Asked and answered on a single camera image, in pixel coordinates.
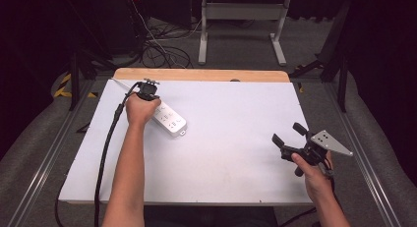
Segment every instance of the hand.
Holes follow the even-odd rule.
[[[328,152],[327,157],[331,164],[330,152]],[[292,153],[291,158],[304,172],[307,194],[314,203],[319,199],[333,196],[331,181],[322,173],[318,166],[311,166],[297,153]]]
[[[130,126],[144,126],[152,117],[155,108],[160,105],[160,99],[145,101],[135,93],[129,96],[126,101],[126,113]]]

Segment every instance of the white table surface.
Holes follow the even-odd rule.
[[[133,85],[135,81],[122,81]],[[59,199],[92,203],[104,141],[127,88],[109,80]],[[171,138],[153,120],[145,129],[146,203],[311,204],[296,165],[280,158],[274,133],[291,146],[307,127],[293,84],[160,82],[157,94],[187,120],[184,137]],[[100,200],[111,192],[127,129],[125,111],[108,148]]]

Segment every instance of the table leg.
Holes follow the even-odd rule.
[[[282,52],[281,45],[279,44],[279,37],[282,33],[282,28],[284,26],[285,17],[288,12],[290,0],[285,0],[283,4],[283,8],[279,10],[279,22],[278,27],[276,29],[276,33],[270,34],[270,40],[272,41],[273,49],[275,50],[276,58],[278,59],[279,66],[286,66],[286,60],[284,54]]]
[[[70,111],[74,110],[80,100],[80,84],[78,71],[78,54],[74,53],[71,57],[71,106]]]
[[[342,112],[346,112],[346,108],[344,105],[345,96],[346,96],[346,85],[347,85],[347,60],[346,57],[342,57],[342,63],[340,68],[340,76],[339,76],[339,85],[337,91],[337,103],[340,107]]]
[[[343,2],[340,10],[338,11],[333,24],[331,25],[330,32],[326,38],[325,44],[323,45],[322,51],[320,52],[317,60],[310,63],[306,67],[300,68],[300,71],[296,71],[292,74],[289,74],[290,78],[297,78],[311,70],[317,68],[318,66],[324,64],[325,69],[322,72],[322,75],[328,75],[328,72],[331,71],[327,68],[328,62],[335,57],[335,49],[340,38],[340,34],[343,30],[344,21],[346,20],[347,13],[350,7],[350,0]]]
[[[202,1],[202,36],[200,38],[200,52],[199,52],[199,64],[204,65],[206,63],[206,56],[208,50],[208,33],[207,33],[207,0]]]

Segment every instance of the cord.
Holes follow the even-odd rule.
[[[65,179],[62,182],[62,185],[59,188],[58,194],[56,195],[56,198],[55,198],[55,205],[54,205],[55,220],[59,227],[64,227],[64,225],[61,223],[61,220],[59,219],[59,212],[58,212],[59,196],[61,195],[61,191],[62,191],[62,188],[64,187],[65,182],[67,181],[68,172],[69,170],[67,171],[67,173],[65,173]]]
[[[303,216],[303,215],[307,215],[307,214],[312,214],[312,213],[315,213],[315,212],[317,212],[317,210],[316,210],[316,208],[315,208],[315,207],[313,207],[313,208],[311,208],[311,209],[309,209],[309,210],[306,210],[306,211],[304,211],[303,213],[298,214],[298,215],[296,215],[296,216],[292,217],[291,219],[289,219],[289,220],[285,221],[283,224],[279,225],[279,227],[284,227],[284,226],[287,226],[287,225],[289,225],[290,223],[294,222],[295,220],[299,219],[301,216]]]
[[[323,162],[323,164],[325,165],[326,169],[332,170],[331,163],[330,163],[330,161],[327,158],[325,158],[325,162]],[[339,201],[339,199],[338,199],[338,197],[336,195],[336,192],[335,192],[334,178],[333,177],[330,177],[329,179],[330,179],[330,182],[331,182],[331,190],[333,191],[334,198],[336,199],[337,204],[340,206],[340,209],[343,211],[343,207],[341,206],[340,201]]]
[[[161,67],[161,66],[163,66],[163,65],[165,65],[165,64],[168,64],[168,67],[169,68],[171,68],[171,64],[169,63],[169,61],[167,60],[167,59],[169,59],[170,61],[172,61],[173,63],[174,63],[174,65],[176,65],[176,66],[179,66],[179,67],[181,67],[181,68],[184,68],[184,69],[186,69],[189,65],[190,65],[190,60],[188,59],[188,64],[186,65],[186,66],[184,66],[184,65],[181,65],[181,64],[179,64],[179,63],[177,63],[176,61],[175,61],[175,59],[172,57],[172,54],[173,54],[173,52],[172,51],[166,51],[165,50],[165,48],[169,48],[169,47],[162,47],[162,45],[160,45],[159,44],[159,42],[156,40],[156,38],[154,37],[154,35],[153,35],[153,33],[152,33],[152,31],[150,31],[149,30],[149,28],[148,28],[148,26],[147,26],[147,23],[145,22],[145,20],[144,20],[144,17],[142,17],[142,15],[141,15],[141,13],[138,11],[138,8],[136,7],[136,5],[135,5],[135,3],[133,2],[133,6],[134,6],[134,8],[135,8],[135,12],[136,12],[136,14],[141,18],[141,20],[142,20],[142,22],[143,22],[143,24],[144,24],[144,27],[145,27],[145,29],[148,31],[148,33],[149,33],[149,35],[150,35],[150,37],[151,37],[151,40],[152,40],[152,42],[154,42],[155,44],[156,44],[156,46],[155,45],[152,45],[152,43],[150,43],[149,41],[147,41],[147,45],[148,46],[150,46],[150,49],[154,49],[154,50],[156,50],[156,51],[158,51],[159,53],[160,53],[160,55],[165,55],[165,56],[163,56],[163,58],[164,58],[164,61],[163,61],[163,64],[161,64],[161,65],[158,65],[159,67]]]
[[[132,65],[132,64],[134,64],[134,63],[136,63],[138,60],[139,61],[141,61],[140,59],[143,57],[143,55],[142,54],[137,54],[133,59],[131,59],[131,60],[128,60],[128,61],[126,61],[126,62],[124,62],[124,63],[119,63],[119,64],[114,64],[113,63],[113,65],[114,66],[116,66],[117,68],[126,68],[126,67],[129,67],[130,65]],[[96,69],[98,69],[99,71],[107,71],[107,68],[106,67],[104,67],[104,66],[102,66],[102,65],[95,65],[95,64],[93,64],[94,65],[94,67],[96,68]]]
[[[160,68],[165,65],[168,65],[168,67],[171,68],[172,65],[170,60],[173,60],[176,65],[180,65],[177,63],[179,59],[185,61],[185,64],[181,65],[182,68],[186,69],[189,68],[189,66],[194,68],[187,52],[176,47],[165,46],[165,52],[163,52],[157,45],[146,42],[144,54],[147,54],[147,58],[143,58],[142,64],[148,68]]]
[[[181,30],[181,31],[175,31],[176,29],[174,29],[174,30],[171,30],[171,31],[168,31],[168,32],[161,32],[161,33],[159,33],[157,36],[156,36],[156,39],[158,40],[158,41],[166,41],[166,40],[176,40],[176,39],[185,39],[185,38],[188,38],[188,37],[190,37],[193,33],[195,33],[195,32],[199,32],[200,30],[197,30],[197,28],[200,26],[200,23],[202,22],[202,20],[200,20],[199,22],[197,22],[197,24],[196,24],[196,27],[192,30],[192,31],[189,31],[189,30]],[[167,36],[167,35],[173,35],[173,34],[176,34],[176,33],[180,33],[180,32],[184,32],[183,34],[181,34],[181,35],[179,35],[179,36],[176,36],[176,37],[172,37],[172,38],[162,38],[163,36]]]
[[[88,122],[84,126],[82,126],[81,128],[77,129],[77,133],[85,134],[87,132],[87,129],[89,128],[90,123],[91,122]]]
[[[98,216],[100,213],[100,200],[99,200],[99,195],[100,195],[100,188],[101,188],[101,180],[103,177],[103,173],[104,173],[104,164],[105,164],[105,158],[107,156],[107,149],[108,146],[110,144],[110,139],[113,135],[114,132],[114,128],[116,127],[117,122],[119,121],[120,115],[123,112],[123,108],[125,107],[125,103],[126,100],[129,98],[129,96],[132,94],[133,89],[139,85],[140,83],[135,83],[130,89],[129,91],[126,93],[125,98],[123,99],[122,103],[120,103],[117,106],[116,111],[114,112],[114,119],[113,119],[113,123],[111,124],[110,130],[107,134],[107,139],[105,141],[104,144],[104,149],[103,149],[103,153],[101,155],[101,161],[100,161],[100,168],[98,171],[98,178],[97,178],[97,183],[95,186],[95,194],[94,194],[94,226],[98,227],[99,226],[99,221],[98,221]]]
[[[182,35],[187,34],[187,32],[190,32],[189,30],[183,30],[181,28],[178,28],[174,25],[167,24],[167,23],[152,26],[149,28],[149,30],[152,31],[153,36],[158,40],[160,40],[159,39],[160,37],[165,36],[165,35],[182,33],[181,34],[182,36]]]

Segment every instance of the white power strip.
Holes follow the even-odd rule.
[[[156,107],[152,119],[172,137],[184,136],[187,130],[187,121],[163,101]]]

